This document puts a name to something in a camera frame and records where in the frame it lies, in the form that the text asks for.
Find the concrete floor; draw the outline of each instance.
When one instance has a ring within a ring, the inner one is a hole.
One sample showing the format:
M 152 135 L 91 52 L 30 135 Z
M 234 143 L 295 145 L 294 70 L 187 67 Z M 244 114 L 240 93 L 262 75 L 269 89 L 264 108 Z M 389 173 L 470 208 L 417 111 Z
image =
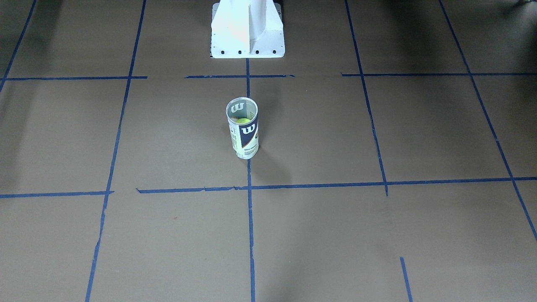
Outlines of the concrete floor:
M 214 2 L 0 0 L 0 301 L 537 301 L 537 3 Z

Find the cylindrical container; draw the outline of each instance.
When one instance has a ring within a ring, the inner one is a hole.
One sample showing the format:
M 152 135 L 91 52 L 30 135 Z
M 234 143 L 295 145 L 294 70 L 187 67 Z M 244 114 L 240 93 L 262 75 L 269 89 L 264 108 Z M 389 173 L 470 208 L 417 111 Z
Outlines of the cylindrical container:
M 226 107 L 226 115 L 231 132 L 231 142 L 237 156 L 245 160 L 252 158 L 259 149 L 256 102 L 247 97 L 236 98 L 229 102 Z M 237 122 L 243 118 L 250 121 L 247 123 Z

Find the tennis ball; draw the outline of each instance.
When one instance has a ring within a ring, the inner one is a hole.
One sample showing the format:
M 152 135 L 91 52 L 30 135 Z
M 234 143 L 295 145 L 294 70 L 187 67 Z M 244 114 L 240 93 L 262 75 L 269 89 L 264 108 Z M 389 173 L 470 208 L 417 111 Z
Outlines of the tennis ball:
M 247 119 L 247 118 L 242 118 L 242 119 L 238 119 L 238 120 L 236 121 L 236 123 L 237 123 L 237 124 L 246 124 L 246 123 L 248 123 L 249 121 L 250 121 L 250 120 Z

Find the can label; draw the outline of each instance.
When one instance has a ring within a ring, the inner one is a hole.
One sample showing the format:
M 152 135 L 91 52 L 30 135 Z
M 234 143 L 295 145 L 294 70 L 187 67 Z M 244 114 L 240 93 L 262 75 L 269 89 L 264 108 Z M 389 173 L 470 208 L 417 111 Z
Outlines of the can label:
M 259 126 L 257 123 L 257 104 L 250 98 L 240 97 L 229 102 L 226 113 L 228 117 L 231 143 L 238 157 L 252 158 L 259 149 Z M 239 124 L 238 119 L 250 121 Z

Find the white 3d printed part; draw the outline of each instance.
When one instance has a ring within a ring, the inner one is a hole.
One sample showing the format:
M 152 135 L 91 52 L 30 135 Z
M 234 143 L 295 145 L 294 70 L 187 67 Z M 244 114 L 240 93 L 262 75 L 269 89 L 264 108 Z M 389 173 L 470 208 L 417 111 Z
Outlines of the white 3d printed part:
M 211 56 L 283 57 L 281 7 L 273 0 L 220 0 L 213 5 Z

